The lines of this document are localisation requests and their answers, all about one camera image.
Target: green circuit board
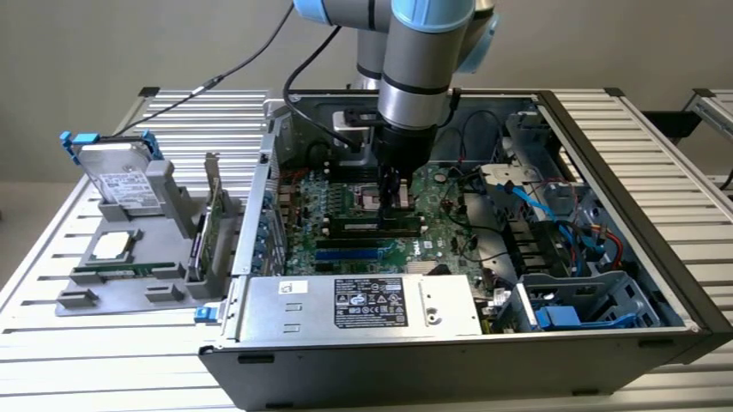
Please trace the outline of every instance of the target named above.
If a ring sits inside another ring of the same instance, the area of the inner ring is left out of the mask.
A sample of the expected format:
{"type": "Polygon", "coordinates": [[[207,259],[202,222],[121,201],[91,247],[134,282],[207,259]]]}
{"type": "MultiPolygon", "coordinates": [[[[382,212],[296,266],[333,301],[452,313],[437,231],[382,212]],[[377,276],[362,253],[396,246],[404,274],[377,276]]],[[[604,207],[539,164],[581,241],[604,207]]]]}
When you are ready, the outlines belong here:
{"type": "Polygon", "coordinates": [[[289,204],[288,224],[288,276],[406,273],[410,262],[437,262],[445,264],[452,273],[466,274],[472,279],[481,277],[481,266],[458,256],[452,248],[452,239],[462,245],[470,231],[457,226],[440,211],[441,199],[449,183],[437,182],[436,175],[448,176],[448,169],[426,166],[416,172],[412,194],[416,197],[416,211],[422,215],[428,230],[420,238],[380,239],[377,259],[329,261],[332,270],[317,270],[317,242],[328,239],[321,223],[330,215],[342,218],[376,216],[374,211],[364,210],[356,201],[360,191],[372,191],[374,184],[330,183],[322,173],[309,172],[290,183],[294,193],[289,204]]]}

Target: motherboard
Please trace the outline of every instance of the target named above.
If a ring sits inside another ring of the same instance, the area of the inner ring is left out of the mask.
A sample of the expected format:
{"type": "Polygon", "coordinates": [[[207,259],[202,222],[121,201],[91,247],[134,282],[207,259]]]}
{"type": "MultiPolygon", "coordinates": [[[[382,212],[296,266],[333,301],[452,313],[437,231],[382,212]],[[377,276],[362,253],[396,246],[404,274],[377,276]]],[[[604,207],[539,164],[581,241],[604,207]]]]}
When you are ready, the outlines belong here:
{"type": "Polygon", "coordinates": [[[288,276],[422,273],[432,270],[482,277],[478,253],[464,243],[470,229],[448,219],[441,203],[458,204],[450,196],[448,167],[428,165],[416,172],[410,195],[405,187],[388,221],[390,234],[372,234],[377,221],[378,188],[370,183],[344,183],[328,171],[296,171],[281,181],[281,210],[289,244],[288,276]]]}

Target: power supply label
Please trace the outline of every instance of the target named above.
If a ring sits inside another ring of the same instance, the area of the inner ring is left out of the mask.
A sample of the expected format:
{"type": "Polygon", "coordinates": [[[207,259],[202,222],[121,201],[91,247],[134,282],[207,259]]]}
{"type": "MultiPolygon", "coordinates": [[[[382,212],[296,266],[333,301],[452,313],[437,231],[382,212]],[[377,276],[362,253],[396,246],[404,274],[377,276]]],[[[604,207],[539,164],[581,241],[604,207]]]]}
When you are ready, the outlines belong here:
{"type": "Polygon", "coordinates": [[[336,279],[334,291],[334,323],[340,329],[408,326],[401,278],[336,279]]]}
{"type": "Polygon", "coordinates": [[[101,180],[123,208],[155,208],[161,205],[143,172],[105,173],[101,180]]]}

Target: blue latch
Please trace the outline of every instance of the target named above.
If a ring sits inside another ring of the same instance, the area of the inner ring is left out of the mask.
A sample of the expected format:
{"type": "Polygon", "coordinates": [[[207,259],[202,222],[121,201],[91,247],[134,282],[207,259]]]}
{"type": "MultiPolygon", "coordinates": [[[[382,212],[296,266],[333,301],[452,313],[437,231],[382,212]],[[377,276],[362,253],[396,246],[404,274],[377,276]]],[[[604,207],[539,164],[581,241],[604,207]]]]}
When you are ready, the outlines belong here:
{"type": "Polygon", "coordinates": [[[197,312],[194,313],[194,323],[197,324],[219,323],[219,306],[199,306],[197,308],[197,312]]]}
{"type": "Polygon", "coordinates": [[[624,329],[635,325],[637,315],[627,313],[616,320],[581,322],[573,306],[545,306],[536,311],[537,323],[544,330],[624,329]]]}
{"type": "Polygon", "coordinates": [[[61,146],[67,151],[69,156],[71,156],[71,160],[74,161],[74,164],[79,166],[81,165],[79,158],[77,157],[77,152],[71,148],[71,132],[65,131],[61,134],[59,139],[61,139],[61,146]]]}
{"type": "Polygon", "coordinates": [[[95,144],[99,140],[99,133],[79,133],[71,142],[74,144],[85,146],[86,144],[95,144]]]}
{"type": "Polygon", "coordinates": [[[161,152],[161,147],[158,146],[157,135],[153,134],[150,130],[142,132],[142,140],[149,145],[150,153],[153,154],[153,159],[157,161],[163,160],[163,153],[161,152]]]}

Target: white wall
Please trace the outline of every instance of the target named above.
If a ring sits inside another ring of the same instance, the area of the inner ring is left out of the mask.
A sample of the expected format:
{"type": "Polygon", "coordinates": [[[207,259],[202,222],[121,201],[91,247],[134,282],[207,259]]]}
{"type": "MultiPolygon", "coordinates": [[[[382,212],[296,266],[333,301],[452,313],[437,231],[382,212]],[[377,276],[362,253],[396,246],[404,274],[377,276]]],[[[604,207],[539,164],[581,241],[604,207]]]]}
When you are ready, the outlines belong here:
{"type": "MultiPolygon", "coordinates": [[[[663,109],[680,108],[692,88],[733,88],[731,0],[497,2],[504,20],[490,59],[456,84],[615,86],[643,108],[663,109]]],[[[142,86],[194,88],[257,49],[286,5],[0,0],[0,179],[77,179],[58,145],[61,130],[111,131],[142,86]]],[[[293,18],[262,60],[223,87],[280,88],[328,31],[293,18]]],[[[354,47],[356,35],[345,31],[297,86],[342,87],[354,47]]],[[[689,144],[691,155],[723,173],[733,145],[704,139],[689,144]]]]}

